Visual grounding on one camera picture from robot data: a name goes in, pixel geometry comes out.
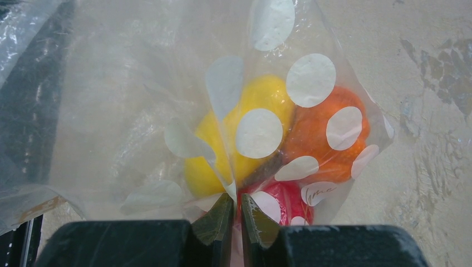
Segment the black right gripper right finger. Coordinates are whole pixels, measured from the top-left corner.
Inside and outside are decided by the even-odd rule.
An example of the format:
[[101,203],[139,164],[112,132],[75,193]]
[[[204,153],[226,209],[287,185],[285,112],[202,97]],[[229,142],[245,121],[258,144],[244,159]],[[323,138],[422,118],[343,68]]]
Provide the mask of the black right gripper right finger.
[[280,226],[241,198],[245,266],[428,266],[412,236],[392,225]]

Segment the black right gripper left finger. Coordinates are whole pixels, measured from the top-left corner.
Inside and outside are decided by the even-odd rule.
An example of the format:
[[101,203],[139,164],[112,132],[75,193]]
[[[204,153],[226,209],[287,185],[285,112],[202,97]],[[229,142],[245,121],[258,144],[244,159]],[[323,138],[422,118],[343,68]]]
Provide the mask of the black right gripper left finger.
[[50,237],[35,266],[229,266],[233,211],[224,193],[193,223],[71,222]]

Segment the polka dot zip top bag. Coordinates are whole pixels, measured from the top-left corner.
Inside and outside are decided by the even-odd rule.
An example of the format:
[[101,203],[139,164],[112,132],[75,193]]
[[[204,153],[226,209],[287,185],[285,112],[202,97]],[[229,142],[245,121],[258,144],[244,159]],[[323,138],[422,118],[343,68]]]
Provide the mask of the polka dot zip top bag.
[[[394,138],[361,86],[315,1],[75,1],[49,185],[89,220],[189,219],[218,196],[254,184],[293,181],[328,221],[352,180]],[[322,103],[341,86],[366,108],[370,134],[342,183],[308,182],[318,162],[283,163],[282,148],[250,183],[196,197],[185,161],[213,149],[195,135],[213,112],[225,116],[244,87],[275,75],[297,107]]]

